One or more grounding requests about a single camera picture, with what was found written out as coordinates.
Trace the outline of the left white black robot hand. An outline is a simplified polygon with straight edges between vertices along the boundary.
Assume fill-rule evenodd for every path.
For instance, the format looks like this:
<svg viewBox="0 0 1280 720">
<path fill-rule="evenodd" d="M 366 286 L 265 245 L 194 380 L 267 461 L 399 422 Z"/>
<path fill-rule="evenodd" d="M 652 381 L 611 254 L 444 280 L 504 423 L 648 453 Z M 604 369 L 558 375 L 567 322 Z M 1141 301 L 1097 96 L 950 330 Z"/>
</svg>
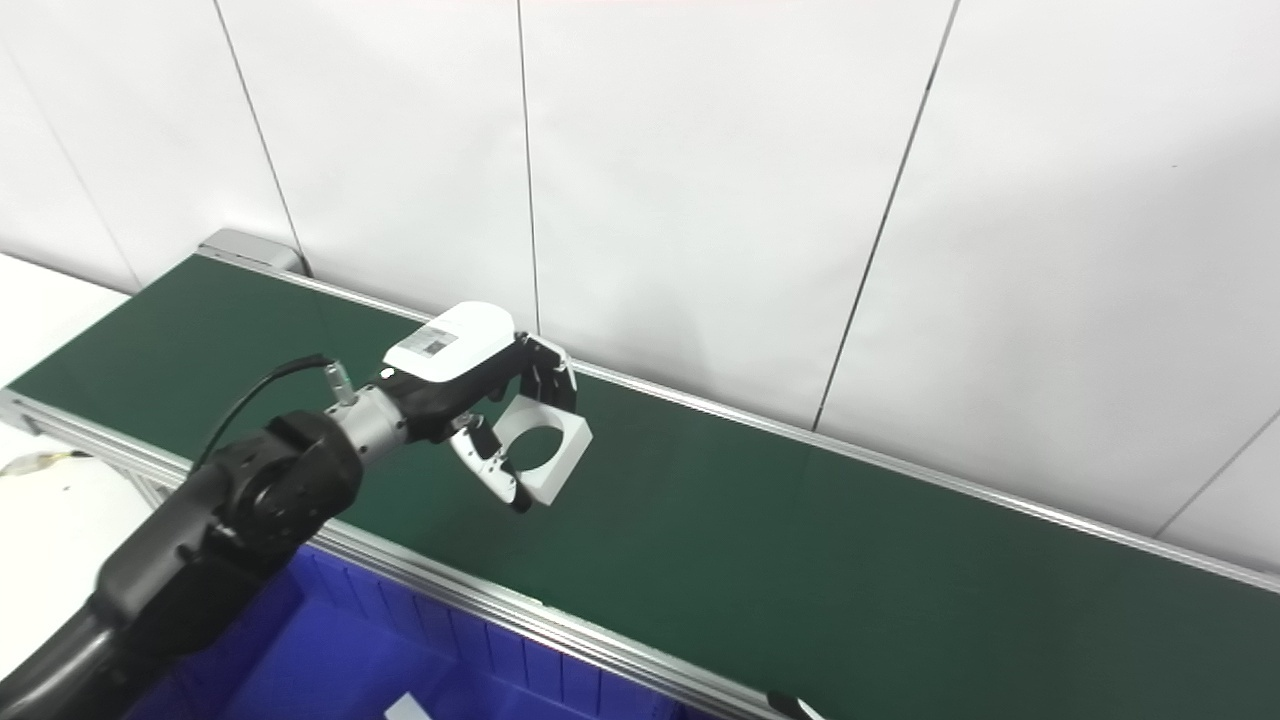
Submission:
<svg viewBox="0 0 1280 720">
<path fill-rule="evenodd" d="M 570 355 L 494 304 L 461 302 L 417 328 L 387 350 L 374 384 L 407 442 L 449 445 L 516 512 L 552 505 L 593 439 Z M 559 432 L 558 450 L 521 471 L 509 446 L 538 428 Z"/>
</svg>

